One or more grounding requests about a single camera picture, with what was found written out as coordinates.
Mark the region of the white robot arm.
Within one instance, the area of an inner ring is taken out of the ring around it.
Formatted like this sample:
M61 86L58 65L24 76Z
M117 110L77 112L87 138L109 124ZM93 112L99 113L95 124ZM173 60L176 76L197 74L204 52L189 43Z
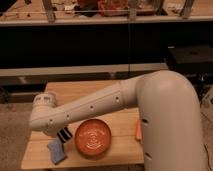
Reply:
M29 126L55 137L70 123L132 107L141 116L145 171L207 171L198 96L174 71L122 80L62 106L54 94L39 94Z

